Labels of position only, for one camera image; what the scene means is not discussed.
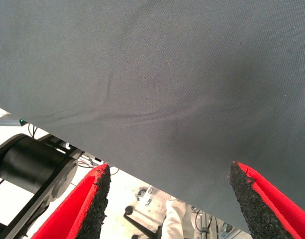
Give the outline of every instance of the metal frame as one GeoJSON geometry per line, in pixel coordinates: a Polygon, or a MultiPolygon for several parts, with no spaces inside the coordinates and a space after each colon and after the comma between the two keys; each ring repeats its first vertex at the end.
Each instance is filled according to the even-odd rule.
{"type": "MultiPolygon", "coordinates": [[[[0,146],[0,157],[10,148],[10,145],[14,145],[24,137],[26,137],[26,135],[15,135],[3,143],[0,146]]],[[[34,221],[47,209],[52,199],[52,188],[56,185],[57,181],[62,178],[63,172],[65,172],[64,169],[71,166],[68,162],[71,161],[72,158],[75,160],[78,159],[79,155],[82,153],[80,149],[77,149],[72,145],[70,149],[63,147],[63,143],[65,142],[50,134],[40,138],[39,141],[54,149],[60,149],[69,157],[63,160],[49,179],[34,194],[8,226],[5,227],[0,233],[0,239],[20,239],[25,236],[34,221]]]]}

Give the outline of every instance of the wire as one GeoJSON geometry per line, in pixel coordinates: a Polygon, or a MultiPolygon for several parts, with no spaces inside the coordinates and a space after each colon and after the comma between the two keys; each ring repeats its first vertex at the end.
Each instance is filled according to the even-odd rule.
{"type": "Polygon", "coordinates": [[[79,165],[77,164],[78,167],[81,167],[81,168],[94,168],[94,167],[89,167],[89,166],[82,166],[82,165],[79,165]]]}
{"type": "Polygon", "coordinates": [[[115,173],[111,174],[111,176],[117,174],[117,172],[119,172],[119,168],[117,169],[117,171],[115,173]]]}
{"type": "Polygon", "coordinates": [[[38,129],[38,127],[33,126],[33,138],[35,138],[35,134],[36,134],[37,129],[38,129]]]}
{"type": "Polygon", "coordinates": [[[216,222],[216,239],[218,239],[218,225],[217,225],[217,220],[215,218],[215,222],[216,222]]]}
{"type": "Polygon", "coordinates": [[[36,134],[38,127],[33,126],[33,132],[31,132],[31,129],[29,128],[31,125],[32,125],[31,123],[28,124],[28,132],[32,138],[35,138],[35,134],[36,134]]]}
{"type": "Polygon", "coordinates": [[[29,124],[28,124],[28,132],[29,132],[29,135],[30,135],[31,137],[33,137],[33,134],[31,133],[31,130],[29,129],[30,126],[31,126],[31,124],[29,123],[29,124]]]}
{"type": "Polygon", "coordinates": [[[204,233],[204,231],[201,231],[199,228],[198,228],[198,225],[197,225],[197,218],[198,218],[198,215],[199,215],[199,212],[200,212],[201,210],[199,210],[198,212],[197,212],[197,215],[196,215],[196,219],[195,219],[195,223],[196,223],[196,228],[197,228],[197,230],[200,232],[200,233],[204,233]]]}
{"type": "Polygon", "coordinates": [[[211,226],[212,218],[213,218],[213,216],[211,216],[210,223],[207,226],[207,232],[209,232],[209,228],[211,226]]]}

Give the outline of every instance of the black cylinder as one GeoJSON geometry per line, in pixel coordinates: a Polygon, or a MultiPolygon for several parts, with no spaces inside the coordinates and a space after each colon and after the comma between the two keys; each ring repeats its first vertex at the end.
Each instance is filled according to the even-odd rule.
{"type": "MultiPolygon", "coordinates": [[[[25,137],[14,144],[2,159],[0,178],[31,193],[36,193],[67,157],[35,139],[25,137]]],[[[63,188],[57,190],[58,194],[63,192],[63,188]]]]}

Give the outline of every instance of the gray cloth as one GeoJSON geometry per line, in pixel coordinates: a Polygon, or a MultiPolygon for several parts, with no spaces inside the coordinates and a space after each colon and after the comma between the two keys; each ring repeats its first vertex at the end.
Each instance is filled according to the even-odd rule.
{"type": "Polygon", "coordinates": [[[233,160],[305,210],[305,1],[0,0],[0,107],[247,231],[233,160]]]}

